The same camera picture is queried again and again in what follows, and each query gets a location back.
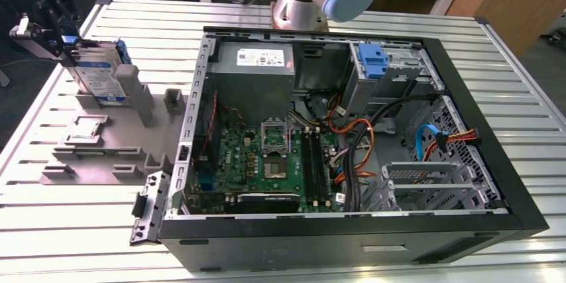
green circuit board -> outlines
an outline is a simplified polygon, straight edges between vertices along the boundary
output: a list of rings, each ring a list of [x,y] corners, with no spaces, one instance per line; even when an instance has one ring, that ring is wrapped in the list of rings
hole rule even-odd
[[[299,212],[334,211],[332,206],[327,207],[326,203],[320,202],[318,206],[314,206],[306,200],[300,133],[295,130],[288,135],[291,151],[287,157],[263,157],[260,129],[230,128],[222,132],[219,170],[214,178],[214,189],[210,194],[200,193],[203,205],[208,206],[210,211],[220,212],[222,210],[219,205],[223,204],[223,199],[219,194],[239,192],[294,193],[302,198]],[[266,143],[284,144],[287,139],[283,134],[283,131],[266,131]],[[320,146],[331,149],[335,146],[334,135],[320,134],[319,136]]]

metal slatted table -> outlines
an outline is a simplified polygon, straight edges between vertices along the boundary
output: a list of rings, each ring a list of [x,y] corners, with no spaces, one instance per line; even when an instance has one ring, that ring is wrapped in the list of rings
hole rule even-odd
[[[113,0],[93,7],[81,31],[93,40],[125,40],[140,80],[154,93],[168,87],[188,93],[203,26],[270,24],[263,6]],[[491,27],[471,18],[364,13],[352,22],[332,23],[331,31],[442,40],[550,230],[451,264],[190,273],[164,246],[128,246],[139,186],[37,183],[80,108],[77,85],[57,66],[0,155],[0,282],[370,282],[379,277],[372,282],[437,283],[490,281],[494,276],[507,282],[566,281],[566,121]]]

expansion slot bracket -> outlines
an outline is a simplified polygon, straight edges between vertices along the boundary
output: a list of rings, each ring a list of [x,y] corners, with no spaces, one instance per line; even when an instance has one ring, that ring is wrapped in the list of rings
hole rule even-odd
[[[171,175],[160,171],[148,175],[142,194],[138,192],[132,215],[136,220],[129,237],[129,245],[160,244],[159,228],[167,204]]]

motherboard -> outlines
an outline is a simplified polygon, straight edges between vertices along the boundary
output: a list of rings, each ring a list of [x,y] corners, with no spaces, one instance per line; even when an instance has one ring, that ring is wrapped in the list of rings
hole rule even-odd
[[[300,201],[299,213],[336,210],[324,164],[335,144],[332,134],[316,131],[224,129],[216,174],[198,175],[203,213],[226,212],[226,202],[240,194],[292,194]],[[270,146],[280,152],[264,153]]]

ram slot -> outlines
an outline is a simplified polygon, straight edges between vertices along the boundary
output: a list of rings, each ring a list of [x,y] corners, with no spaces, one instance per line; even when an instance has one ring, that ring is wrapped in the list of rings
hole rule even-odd
[[[314,176],[311,165],[311,139],[308,132],[300,134],[300,156],[303,161],[303,178],[307,202],[314,201]]]
[[[311,149],[312,149],[312,163],[314,163],[314,180],[316,182],[316,197],[318,200],[324,202],[328,199],[328,188],[326,184],[324,176],[324,163],[323,153],[320,146],[320,135],[315,133],[311,137]]]

